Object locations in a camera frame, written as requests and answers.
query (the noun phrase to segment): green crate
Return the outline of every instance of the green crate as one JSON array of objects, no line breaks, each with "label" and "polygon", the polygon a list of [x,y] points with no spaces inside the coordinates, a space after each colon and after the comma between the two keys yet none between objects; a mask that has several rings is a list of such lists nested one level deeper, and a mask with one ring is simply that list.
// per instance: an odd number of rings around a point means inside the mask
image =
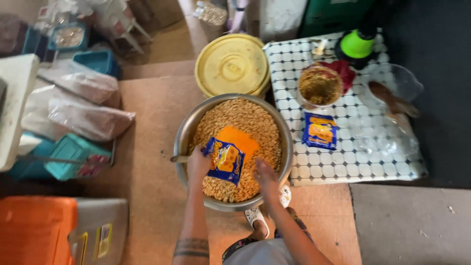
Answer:
[{"label": "green crate", "polygon": [[298,37],[355,29],[373,2],[374,0],[309,0]]}]

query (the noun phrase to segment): gray shirt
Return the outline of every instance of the gray shirt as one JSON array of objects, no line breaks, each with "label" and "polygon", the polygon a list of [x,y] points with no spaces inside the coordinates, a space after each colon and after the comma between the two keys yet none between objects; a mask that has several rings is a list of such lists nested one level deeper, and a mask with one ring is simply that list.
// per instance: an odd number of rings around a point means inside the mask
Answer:
[{"label": "gray shirt", "polygon": [[262,240],[243,246],[223,265],[295,265],[282,238]]}]

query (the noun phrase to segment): orange cooler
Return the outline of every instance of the orange cooler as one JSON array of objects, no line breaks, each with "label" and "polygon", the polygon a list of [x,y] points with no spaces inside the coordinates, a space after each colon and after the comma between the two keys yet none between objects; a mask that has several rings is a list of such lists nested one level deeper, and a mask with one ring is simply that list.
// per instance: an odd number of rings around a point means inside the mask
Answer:
[{"label": "orange cooler", "polygon": [[1,265],[118,265],[128,233],[125,199],[0,199]]}]

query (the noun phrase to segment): checkered tablecloth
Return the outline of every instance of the checkered tablecloth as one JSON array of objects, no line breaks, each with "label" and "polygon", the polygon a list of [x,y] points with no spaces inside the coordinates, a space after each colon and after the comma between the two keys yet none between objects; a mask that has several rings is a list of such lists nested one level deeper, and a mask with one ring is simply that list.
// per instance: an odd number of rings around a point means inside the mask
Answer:
[{"label": "checkered tablecloth", "polygon": [[[358,132],[370,134],[382,133],[387,137],[398,137],[399,128],[384,112],[369,109],[360,101],[362,91],[361,75],[368,73],[372,67],[386,65],[389,57],[382,35],[376,36],[374,50],[380,52],[377,60],[355,71],[357,77],[354,86],[331,107],[313,111],[314,113],[332,115],[339,127],[337,131],[337,150],[330,151],[308,147],[302,143],[305,127],[304,109],[296,100],[298,78],[301,70],[312,63],[310,39],[327,39],[326,53],[333,54],[334,45],[342,33],[333,33],[317,37],[292,41],[274,42],[268,45],[265,54],[271,71],[271,80],[276,106],[291,130],[294,144],[294,158],[289,177],[291,185],[324,184],[336,182],[361,182],[406,180],[411,181],[427,175],[427,169],[420,154],[404,156],[399,153],[374,151],[371,154],[359,146],[356,139]],[[330,59],[320,58],[331,63]]]}]

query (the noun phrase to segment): jar of spicy snack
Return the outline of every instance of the jar of spicy snack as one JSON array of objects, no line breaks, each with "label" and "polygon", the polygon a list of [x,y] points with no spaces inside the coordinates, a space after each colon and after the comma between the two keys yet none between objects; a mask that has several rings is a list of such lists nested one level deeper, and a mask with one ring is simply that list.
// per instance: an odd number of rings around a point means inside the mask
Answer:
[{"label": "jar of spicy snack", "polygon": [[337,101],[342,94],[342,79],[332,69],[313,64],[301,72],[297,101],[303,108],[327,107]]}]

